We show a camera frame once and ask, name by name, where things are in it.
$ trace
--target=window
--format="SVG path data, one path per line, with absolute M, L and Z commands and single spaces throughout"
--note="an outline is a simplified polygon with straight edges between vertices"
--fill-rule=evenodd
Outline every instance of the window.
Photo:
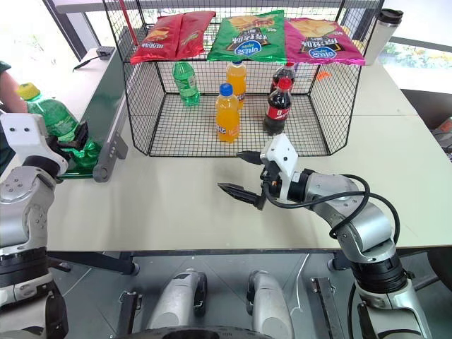
M 19 82 L 54 94 L 78 63 L 41 0 L 2 1 L 0 60 Z
M 399 88 L 452 94 L 452 53 L 389 42 L 379 61 Z
M 93 30 L 102 46 L 115 47 L 112 29 L 108 23 L 107 14 L 104 11 L 86 13 Z

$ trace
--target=person's arm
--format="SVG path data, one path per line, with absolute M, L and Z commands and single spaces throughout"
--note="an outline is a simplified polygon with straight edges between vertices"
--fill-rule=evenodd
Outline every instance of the person's arm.
M 16 93 L 19 84 L 6 71 L 9 66 L 1 62 L 0 66 L 3 66 L 4 68 L 3 71 L 0 69 L 0 101 L 6 106 L 10 113 L 28 113 L 27 103 Z

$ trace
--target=wire mesh basket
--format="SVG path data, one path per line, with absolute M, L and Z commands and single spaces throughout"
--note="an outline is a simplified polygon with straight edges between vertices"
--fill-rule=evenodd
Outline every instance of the wire mesh basket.
M 124 67 L 126 100 L 133 145 L 145 155 L 230 157 L 241 150 L 261 150 L 270 138 L 263 130 L 267 94 L 280 64 L 246 61 L 246 101 L 240 111 L 240 137 L 218 140 L 215 99 L 226 79 L 223 61 L 206 61 L 223 18 L 284 9 L 287 18 L 336 20 L 361 53 L 374 29 L 383 0 L 136 0 L 125 1 L 130 24 L 142 41 L 159 16 L 216 11 L 204 33 L 205 53 L 189 61 L 198 89 L 198 106 L 186 107 L 172 77 L 173 61 L 131 65 L 136 46 L 118 0 L 103 0 Z M 361 66 L 296 65 L 292 108 L 284 132 L 300 156 L 331 155 L 347 144 Z

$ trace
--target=green shirt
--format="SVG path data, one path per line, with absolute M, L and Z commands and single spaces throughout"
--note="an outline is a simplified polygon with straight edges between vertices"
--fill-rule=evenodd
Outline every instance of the green shirt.
M 0 61 L 0 76 L 4 71 L 9 70 L 10 68 L 11 66 L 9 66 L 6 62 Z M 0 123 L 0 174 L 4 172 L 14 154 L 14 151 L 8 145 L 8 141 L 6 141 L 5 133 L 3 132 L 3 128 Z

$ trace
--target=travel mug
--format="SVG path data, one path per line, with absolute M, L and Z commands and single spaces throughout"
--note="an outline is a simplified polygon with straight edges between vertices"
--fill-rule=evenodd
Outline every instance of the travel mug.
M 366 55 L 364 56 L 367 66 L 375 62 L 396 28 L 402 22 L 402 16 L 402 11 L 395 11 L 389 8 L 383 8 L 381 10 L 369 46 L 367 47 Z

